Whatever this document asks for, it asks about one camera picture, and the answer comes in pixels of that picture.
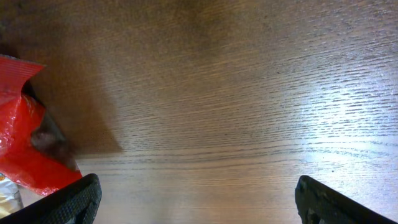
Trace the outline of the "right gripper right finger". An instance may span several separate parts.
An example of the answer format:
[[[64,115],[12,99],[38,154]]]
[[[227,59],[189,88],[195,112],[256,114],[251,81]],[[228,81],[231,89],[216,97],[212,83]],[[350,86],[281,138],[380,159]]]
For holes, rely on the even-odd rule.
[[[397,224],[307,175],[297,182],[295,204],[303,224]]]

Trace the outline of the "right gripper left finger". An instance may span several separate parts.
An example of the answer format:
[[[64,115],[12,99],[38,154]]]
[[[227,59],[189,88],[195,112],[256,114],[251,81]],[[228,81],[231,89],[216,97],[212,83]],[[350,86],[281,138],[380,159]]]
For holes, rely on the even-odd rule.
[[[99,177],[88,174],[76,182],[1,219],[1,224],[92,224],[102,190]]]

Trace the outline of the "red snack bag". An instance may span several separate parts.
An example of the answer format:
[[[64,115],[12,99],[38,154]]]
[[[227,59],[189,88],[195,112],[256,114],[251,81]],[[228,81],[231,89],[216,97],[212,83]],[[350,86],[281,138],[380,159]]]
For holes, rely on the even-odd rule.
[[[45,108],[22,87],[43,65],[1,55],[1,173],[38,195],[50,195],[82,178],[34,149],[30,134]]]

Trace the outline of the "beige snack bag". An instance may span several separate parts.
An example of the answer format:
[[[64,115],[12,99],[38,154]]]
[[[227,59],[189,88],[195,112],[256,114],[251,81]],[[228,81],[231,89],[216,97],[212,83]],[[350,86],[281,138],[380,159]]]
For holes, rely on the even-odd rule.
[[[18,185],[1,174],[0,217],[4,218],[24,208]]]

